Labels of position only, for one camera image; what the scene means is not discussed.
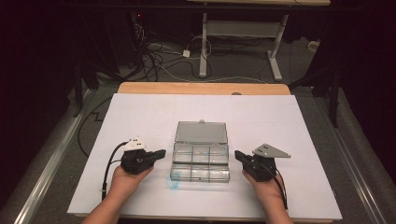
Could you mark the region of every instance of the white desk leg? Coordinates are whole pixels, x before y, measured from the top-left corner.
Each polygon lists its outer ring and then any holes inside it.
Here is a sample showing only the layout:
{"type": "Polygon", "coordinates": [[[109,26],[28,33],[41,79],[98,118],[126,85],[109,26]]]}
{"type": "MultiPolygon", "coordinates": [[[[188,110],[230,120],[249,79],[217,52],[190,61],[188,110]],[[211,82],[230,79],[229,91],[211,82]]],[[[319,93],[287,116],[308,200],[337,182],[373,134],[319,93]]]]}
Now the white desk leg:
{"type": "Polygon", "coordinates": [[[280,41],[282,41],[282,35],[283,35],[283,32],[285,31],[286,22],[288,21],[288,17],[289,17],[289,15],[284,15],[282,17],[282,22],[280,23],[279,29],[277,30],[274,49],[267,51],[268,60],[270,61],[270,65],[271,65],[271,69],[274,74],[275,81],[282,80],[282,76],[280,75],[280,71],[279,71],[279,66],[277,66],[277,62],[276,62],[276,53],[277,53],[277,50],[279,49],[280,41]]]}
{"type": "Polygon", "coordinates": [[[202,22],[202,49],[201,49],[201,61],[199,64],[199,76],[206,77],[206,60],[207,60],[207,53],[206,53],[206,38],[207,38],[207,13],[204,13],[204,19],[202,22]]]}

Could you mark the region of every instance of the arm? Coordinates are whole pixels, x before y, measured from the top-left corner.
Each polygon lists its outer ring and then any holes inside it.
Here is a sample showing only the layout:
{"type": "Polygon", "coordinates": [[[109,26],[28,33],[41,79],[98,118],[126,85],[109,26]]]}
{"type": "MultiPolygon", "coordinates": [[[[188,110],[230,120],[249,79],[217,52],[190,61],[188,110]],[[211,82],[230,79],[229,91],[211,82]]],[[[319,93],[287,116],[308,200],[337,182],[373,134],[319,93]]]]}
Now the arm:
{"type": "MultiPolygon", "coordinates": [[[[256,192],[256,196],[262,203],[262,209],[269,224],[288,224],[293,223],[286,212],[283,205],[282,196],[280,190],[274,179],[266,182],[257,182],[247,172],[242,171],[247,180],[251,183],[256,192]]],[[[279,183],[283,185],[279,175],[276,176],[279,183]]]]}
{"type": "Polygon", "coordinates": [[[134,194],[142,179],[152,171],[153,167],[140,173],[130,175],[118,166],[111,180],[111,187],[105,199],[84,219],[83,224],[117,223],[122,207],[134,194]]]}

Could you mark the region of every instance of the desk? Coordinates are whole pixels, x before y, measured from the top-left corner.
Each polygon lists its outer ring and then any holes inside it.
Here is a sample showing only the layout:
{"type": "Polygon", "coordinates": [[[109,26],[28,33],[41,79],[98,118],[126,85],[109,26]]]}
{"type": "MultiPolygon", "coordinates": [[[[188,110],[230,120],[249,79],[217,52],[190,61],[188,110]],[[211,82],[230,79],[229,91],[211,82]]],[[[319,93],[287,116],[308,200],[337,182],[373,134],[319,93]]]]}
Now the desk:
{"type": "Polygon", "coordinates": [[[260,203],[233,152],[251,154],[266,142],[291,154],[291,159],[276,159],[285,178],[291,218],[311,223],[342,218],[295,97],[287,87],[214,83],[123,83],[112,99],[68,213],[85,216],[99,204],[103,174],[113,148],[137,135],[146,142],[148,151],[167,151],[125,205],[123,217],[264,220],[260,203]],[[250,95],[229,95],[234,92],[250,95]],[[177,123],[199,119],[227,125],[229,183],[170,180],[177,123]]]}
{"type": "MultiPolygon", "coordinates": [[[[239,3],[239,4],[261,4],[261,5],[286,5],[286,6],[328,6],[330,0],[190,0],[193,2],[208,3],[239,3]]],[[[282,80],[279,66],[276,61],[277,50],[282,40],[283,32],[289,15],[283,15],[280,22],[256,22],[256,21],[210,21],[207,13],[204,13],[202,31],[202,49],[200,61],[200,77],[206,77],[207,50],[206,42],[208,35],[233,35],[233,36],[255,36],[274,37],[275,44],[272,50],[267,51],[274,78],[282,80]]]]}

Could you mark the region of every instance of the open lid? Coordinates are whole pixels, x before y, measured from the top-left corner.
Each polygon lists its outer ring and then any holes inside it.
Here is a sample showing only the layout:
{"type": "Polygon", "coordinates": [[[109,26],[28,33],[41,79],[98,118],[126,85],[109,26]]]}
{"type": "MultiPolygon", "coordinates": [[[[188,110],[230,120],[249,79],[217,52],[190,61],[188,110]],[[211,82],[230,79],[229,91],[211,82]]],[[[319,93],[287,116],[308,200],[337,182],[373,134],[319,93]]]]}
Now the open lid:
{"type": "Polygon", "coordinates": [[[176,142],[195,144],[227,144],[225,123],[204,120],[180,121],[177,125],[176,142]]]}

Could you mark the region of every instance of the transparent container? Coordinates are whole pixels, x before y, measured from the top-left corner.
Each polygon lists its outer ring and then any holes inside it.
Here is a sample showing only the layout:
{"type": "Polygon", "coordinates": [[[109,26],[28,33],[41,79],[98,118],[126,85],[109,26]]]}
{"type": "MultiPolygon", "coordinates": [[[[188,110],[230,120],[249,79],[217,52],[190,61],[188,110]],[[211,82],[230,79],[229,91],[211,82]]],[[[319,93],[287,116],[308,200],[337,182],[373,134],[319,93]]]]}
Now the transparent container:
{"type": "Polygon", "coordinates": [[[174,181],[230,181],[225,123],[181,121],[177,126],[170,177],[174,181]]]}

